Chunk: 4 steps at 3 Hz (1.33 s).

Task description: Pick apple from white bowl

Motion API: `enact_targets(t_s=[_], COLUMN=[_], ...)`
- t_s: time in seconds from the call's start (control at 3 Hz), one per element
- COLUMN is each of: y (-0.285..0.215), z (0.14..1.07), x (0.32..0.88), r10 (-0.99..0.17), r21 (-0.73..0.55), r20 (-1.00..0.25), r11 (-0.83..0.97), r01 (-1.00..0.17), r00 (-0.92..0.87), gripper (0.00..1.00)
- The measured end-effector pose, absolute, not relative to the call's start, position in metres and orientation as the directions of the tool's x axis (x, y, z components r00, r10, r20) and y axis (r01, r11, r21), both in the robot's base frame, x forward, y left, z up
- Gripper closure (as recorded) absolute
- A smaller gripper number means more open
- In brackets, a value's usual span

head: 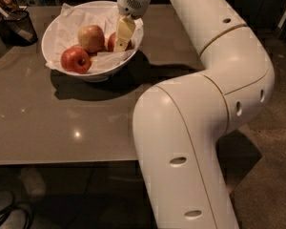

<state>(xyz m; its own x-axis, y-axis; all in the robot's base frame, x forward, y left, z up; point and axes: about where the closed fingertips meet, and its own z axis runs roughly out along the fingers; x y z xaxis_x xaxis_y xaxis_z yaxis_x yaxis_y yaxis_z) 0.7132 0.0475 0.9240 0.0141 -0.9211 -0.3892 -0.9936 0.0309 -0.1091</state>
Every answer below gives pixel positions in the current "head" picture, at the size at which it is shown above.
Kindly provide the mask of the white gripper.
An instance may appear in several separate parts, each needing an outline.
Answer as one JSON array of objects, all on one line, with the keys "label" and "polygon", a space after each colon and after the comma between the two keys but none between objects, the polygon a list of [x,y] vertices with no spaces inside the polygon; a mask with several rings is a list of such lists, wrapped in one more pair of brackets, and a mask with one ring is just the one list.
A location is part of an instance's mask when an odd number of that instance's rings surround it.
[{"label": "white gripper", "polygon": [[124,52],[132,39],[136,25],[133,19],[141,18],[151,0],[116,0],[121,16],[115,32],[114,52]]}]

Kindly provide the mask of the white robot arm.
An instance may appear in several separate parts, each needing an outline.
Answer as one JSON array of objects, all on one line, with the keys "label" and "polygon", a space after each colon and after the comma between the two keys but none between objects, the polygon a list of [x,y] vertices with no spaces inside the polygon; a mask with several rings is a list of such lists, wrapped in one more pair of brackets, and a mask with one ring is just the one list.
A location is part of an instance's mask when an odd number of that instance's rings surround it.
[{"label": "white robot arm", "polygon": [[[143,16],[151,0],[117,0]],[[239,229],[216,143],[271,98],[273,64],[225,0],[170,0],[204,66],[150,87],[133,111],[133,138],[158,229]]]}]

